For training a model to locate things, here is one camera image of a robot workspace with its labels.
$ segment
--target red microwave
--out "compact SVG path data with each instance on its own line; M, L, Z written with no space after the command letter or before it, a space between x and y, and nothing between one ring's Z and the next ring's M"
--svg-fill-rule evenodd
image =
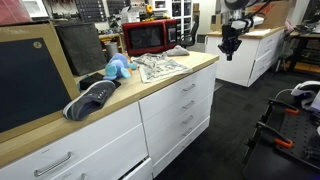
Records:
M177 45L175 19L125 23L122 30L129 56L161 53Z

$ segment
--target black carpet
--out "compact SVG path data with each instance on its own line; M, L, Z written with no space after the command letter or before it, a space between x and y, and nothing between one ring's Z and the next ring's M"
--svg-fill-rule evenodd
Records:
M217 80L223 86L213 98L210 126L156 180L243 180L244 143L253 135L267 100L307 80L315 79L267 72L250 88Z

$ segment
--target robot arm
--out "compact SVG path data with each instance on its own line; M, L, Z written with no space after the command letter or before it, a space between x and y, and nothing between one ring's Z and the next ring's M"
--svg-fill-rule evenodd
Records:
M255 16L265 8L271 0L262 6L258 11L244 15L243 9L250 7L263 0L217 0L216 14L223 14L227 17L227 22L222 25L222 43L218 45L219 49L226 54L227 60L232 60L234 51L237 51L241 44L238 37L249 32L254 25L263 23L263 18Z

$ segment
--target blue plush toy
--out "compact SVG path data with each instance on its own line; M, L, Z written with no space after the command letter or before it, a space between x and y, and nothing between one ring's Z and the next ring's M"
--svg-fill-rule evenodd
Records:
M103 79L114 80L120 77L130 78L132 70L135 69L137 69L136 63L129 63L126 56L116 53L106 65L106 76Z

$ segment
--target newspaper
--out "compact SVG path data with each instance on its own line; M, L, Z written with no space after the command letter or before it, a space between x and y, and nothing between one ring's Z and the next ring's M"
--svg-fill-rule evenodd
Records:
M163 54L144 54L132 57L131 60L139 64L139 72L143 83L150 83L179 74L192 73L188 68Z

